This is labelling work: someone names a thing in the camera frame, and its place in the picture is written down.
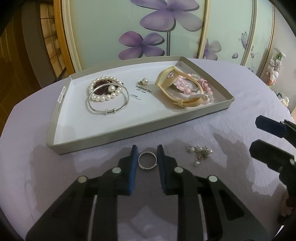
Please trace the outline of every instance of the purple flower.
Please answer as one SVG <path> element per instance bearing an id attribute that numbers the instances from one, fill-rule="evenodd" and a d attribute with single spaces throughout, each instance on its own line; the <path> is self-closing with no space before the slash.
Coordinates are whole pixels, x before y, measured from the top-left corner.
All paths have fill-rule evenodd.
<path id="1" fill-rule="evenodd" d="M 195 0 L 131 0 L 137 6 L 157 10 L 141 19 L 140 25 L 146 29 L 169 32 L 176 21 L 188 31 L 196 32 L 202 28 L 202 20 L 189 13 L 199 9 Z"/>
<path id="2" fill-rule="evenodd" d="M 234 53 L 232 58 L 238 58 L 239 54 L 238 53 Z"/>
<path id="3" fill-rule="evenodd" d="M 210 59 L 210 60 L 218 60 L 218 57 L 215 53 L 218 53 L 221 51 L 221 45 L 217 40 L 212 41 L 209 44 L 209 41 L 207 39 L 205 43 L 205 50 L 203 54 L 203 59 Z"/>
<path id="4" fill-rule="evenodd" d="M 248 35 L 247 35 L 246 31 L 244 34 L 242 34 L 241 42 L 242 42 L 242 46 L 244 47 L 244 49 L 246 49 L 247 45 L 248 45 Z"/>
<path id="5" fill-rule="evenodd" d="M 121 60 L 141 58 L 143 54 L 147 57 L 164 56 L 163 49 L 155 46 L 162 44 L 164 41 L 164 38 L 158 33 L 150 33 L 143 39 L 140 34 L 128 31 L 119 38 L 119 42 L 131 48 L 120 52 L 118 58 Z"/>

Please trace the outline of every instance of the silver ring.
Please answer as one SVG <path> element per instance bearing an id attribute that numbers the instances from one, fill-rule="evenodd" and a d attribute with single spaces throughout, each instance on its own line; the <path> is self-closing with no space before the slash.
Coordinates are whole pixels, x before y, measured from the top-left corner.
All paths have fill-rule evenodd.
<path id="1" fill-rule="evenodd" d="M 146 153 L 148 153 L 148 154 L 152 154 L 152 155 L 154 156 L 154 158 L 155 158 L 155 163 L 154 163 L 154 165 L 153 165 L 152 167 L 143 167 L 143 166 L 141 165 L 141 163 L 140 163 L 140 157 L 141 157 L 143 154 L 146 154 Z M 156 157 L 156 155 L 155 155 L 153 152 L 150 152 L 150 151 L 142 152 L 142 153 L 139 155 L 139 157 L 138 157 L 138 164 L 139 164 L 139 167 L 140 167 L 140 168 L 142 168 L 142 169 L 144 169 L 144 170 L 150 170 L 150 169 L 156 167 L 156 165 L 157 165 L 157 157 Z"/>
<path id="2" fill-rule="evenodd" d="M 124 101 L 124 104 L 120 107 L 120 108 L 118 108 L 118 109 L 112 109 L 112 110 L 96 110 L 96 109 L 94 109 L 92 106 L 91 106 L 91 103 L 90 103 L 90 100 L 91 100 L 91 95 L 96 91 L 96 90 L 98 90 L 98 89 L 100 89 L 100 88 L 102 88 L 102 87 L 104 87 L 104 86 L 108 86 L 108 85 L 114 85 L 114 86 L 118 86 L 118 87 L 122 87 L 122 88 L 124 88 L 125 89 L 125 91 L 126 91 L 126 95 L 125 94 L 123 94 L 123 96 L 124 96 L 124 99 L 125 99 L 125 101 Z M 110 114 L 110 113 L 116 113 L 117 111 L 119 111 L 119 110 L 121 110 L 122 108 L 124 108 L 127 104 L 128 104 L 128 102 L 129 102 L 129 95 L 128 95 L 128 90 L 126 89 L 126 87 L 124 87 L 123 85 L 120 85 L 120 84 L 117 84 L 117 83 L 107 83 L 107 84 L 103 84 L 103 85 L 100 85 L 100 86 L 98 86 L 98 87 L 96 87 L 91 93 L 90 93 L 90 95 L 89 95 L 89 97 L 88 97 L 88 104 L 89 104 L 89 107 L 92 109 L 92 111 L 94 111 L 94 112 L 96 112 L 96 113 L 99 113 L 99 114 Z"/>

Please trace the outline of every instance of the pink flower charm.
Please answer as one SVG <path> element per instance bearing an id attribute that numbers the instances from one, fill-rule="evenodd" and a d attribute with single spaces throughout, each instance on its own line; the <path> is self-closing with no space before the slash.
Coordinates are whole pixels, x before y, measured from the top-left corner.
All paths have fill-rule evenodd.
<path id="1" fill-rule="evenodd" d="M 189 88 L 188 82 L 185 79 L 183 79 L 183 77 L 180 75 L 178 76 L 177 81 L 174 84 L 181 91 L 184 91 L 185 89 Z"/>

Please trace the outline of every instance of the jewelry tray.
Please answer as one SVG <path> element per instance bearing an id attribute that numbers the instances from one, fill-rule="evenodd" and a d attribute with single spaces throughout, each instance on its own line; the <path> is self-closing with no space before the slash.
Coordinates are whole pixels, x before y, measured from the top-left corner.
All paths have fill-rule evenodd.
<path id="1" fill-rule="evenodd" d="M 174 105 L 155 85 L 159 73 L 170 66 L 176 66 L 185 73 L 197 73 L 206 79 L 211 86 L 214 103 L 187 109 Z M 128 105 L 115 114 L 94 114 L 87 108 L 86 89 L 101 76 L 118 78 L 128 90 Z M 148 85 L 138 84 L 143 78 L 149 80 Z M 233 101 L 234 97 L 218 81 L 184 57 L 147 57 L 103 64 L 66 79 L 52 115 L 46 144 L 58 154 L 73 152 L 225 110 Z M 121 94 L 94 105 L 105 110 L 120 107 L 123 102 Z"/>

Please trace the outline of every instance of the lavender tablecloth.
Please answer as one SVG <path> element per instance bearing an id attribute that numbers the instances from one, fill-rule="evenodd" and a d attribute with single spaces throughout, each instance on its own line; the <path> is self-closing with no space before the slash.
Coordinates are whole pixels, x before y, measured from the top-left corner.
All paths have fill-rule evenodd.
<path id="1" fill-rule="evenodd" d="M 70 154 L 57 155 L 46 143 L 47 131 L 63 81 L 52 84 L 17 104 L 0 138 L 0 207 L 16 231 L 25 238 L 32 225 L 54 200 L 80 175 L 93 178 L 114 167 L 130 154 L 165 153 L 194 175 L 219 177 L 268 230 L 276 223 L 284 186 L 278 174 L 250 157 L 251 142 L 262 139 L 295 154 L 286 141 L 255 126 L 258 115 L 281 121 L 292 120 L 276 95 L 247 68 L 226 62 L 191 59 L 216 78 L 234 97 L 228 110 L 159 130 Z M 213 149 L 198 167 L 186 146 Z M 131 197 L 119 197 L 119 240 L 176 240 L 177 197 L 165 196 L 158 169 L 138 168 Z"/>

